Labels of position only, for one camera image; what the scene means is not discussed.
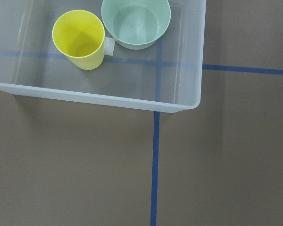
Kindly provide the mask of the mint green bowl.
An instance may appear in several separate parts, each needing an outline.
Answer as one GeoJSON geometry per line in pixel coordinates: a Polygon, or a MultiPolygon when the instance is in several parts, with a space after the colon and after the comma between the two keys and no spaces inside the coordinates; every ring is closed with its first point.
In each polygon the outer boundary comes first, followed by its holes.
{"type": "Polygon", "coordinates": [[[101,17],[119,45],[141,50],[153,45],[166,32],[171,8],[167,0],[104,0],[101,17]]]}

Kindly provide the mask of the clear plastic bin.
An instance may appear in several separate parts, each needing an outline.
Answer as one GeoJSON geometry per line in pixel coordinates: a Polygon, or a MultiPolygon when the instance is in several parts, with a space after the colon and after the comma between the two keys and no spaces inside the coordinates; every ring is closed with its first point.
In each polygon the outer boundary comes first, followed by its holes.
{"type": "Polygon", "coordinates": [[[170,1],[165,34],[143,50],[111,43],[112,56],[85,71],[54,46],[65,12],[101,15],[100,0],[0,0],[0,90],[166,113],[196,108],[201,97],[206,2],[170,1]]]}

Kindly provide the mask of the yellow plastic cup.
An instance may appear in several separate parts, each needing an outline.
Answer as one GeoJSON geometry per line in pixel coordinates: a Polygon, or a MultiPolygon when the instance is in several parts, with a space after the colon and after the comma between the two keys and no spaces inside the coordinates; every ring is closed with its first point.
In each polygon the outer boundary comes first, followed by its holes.
{"type": "Polygon", "coordinates": [[[86,10],[72,10],[54,23],[52,40],[56,48],[83,70],[93,70],[104,59],[105,30],[101,20],[86,10]]]}

